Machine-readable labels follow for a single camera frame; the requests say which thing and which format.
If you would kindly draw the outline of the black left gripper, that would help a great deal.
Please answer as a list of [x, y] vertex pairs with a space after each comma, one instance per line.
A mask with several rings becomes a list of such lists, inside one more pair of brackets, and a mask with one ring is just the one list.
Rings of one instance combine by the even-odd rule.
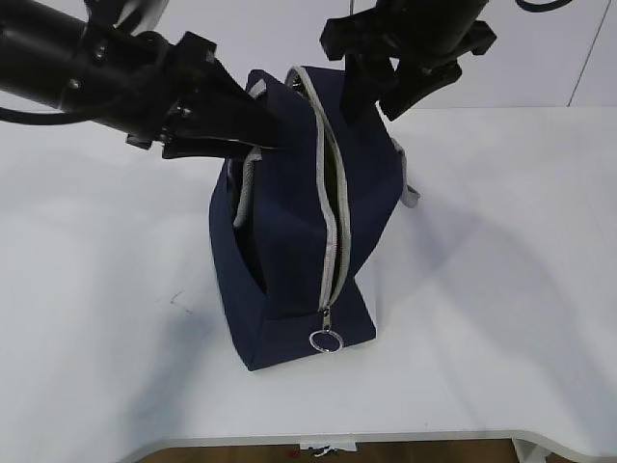
[[164, 159], [244, 160], [279, 143], [280, 121], [215, 59], [217, 45], [186, 32], [176, 44], [146, 31], [88, 26], [81, 38], [81, 109]]

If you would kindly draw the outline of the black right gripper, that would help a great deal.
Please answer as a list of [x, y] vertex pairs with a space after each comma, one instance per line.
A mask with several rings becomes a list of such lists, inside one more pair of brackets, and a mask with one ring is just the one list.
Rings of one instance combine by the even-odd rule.
[[482, 56], [496, 33], [478, 17], [485, 1], [378, 1], [326, 22], [320, 37], [331, 61], [345, 61], [340, 110], [354, 123], [380, 100], [395, 121], [462, 76], [458, 59]]

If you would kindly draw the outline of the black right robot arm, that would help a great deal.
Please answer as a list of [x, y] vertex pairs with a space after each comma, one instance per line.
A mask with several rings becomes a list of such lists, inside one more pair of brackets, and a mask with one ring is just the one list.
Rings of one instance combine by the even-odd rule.
[[331, 61], [345, 62], [340, 110], [349, 123], [379, 105], [396, 120], [462, 76], [458, 59], [485, 54], [496, 41], [478, 17], [485, 1], [378, 1], [327, 20], [320, 37]]

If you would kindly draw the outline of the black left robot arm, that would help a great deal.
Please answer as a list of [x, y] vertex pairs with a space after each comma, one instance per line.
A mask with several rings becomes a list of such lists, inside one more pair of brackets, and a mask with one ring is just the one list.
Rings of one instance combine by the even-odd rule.
[[1, 5], [1, 88], [46, 106], [5, 123], [94, 122], [163, 157], [243, 159], [280, 143], [280, 121], [238, 85], [213, 41], [155, 29], [163, 1], [89, 1], [80, 20], [38, 1]]

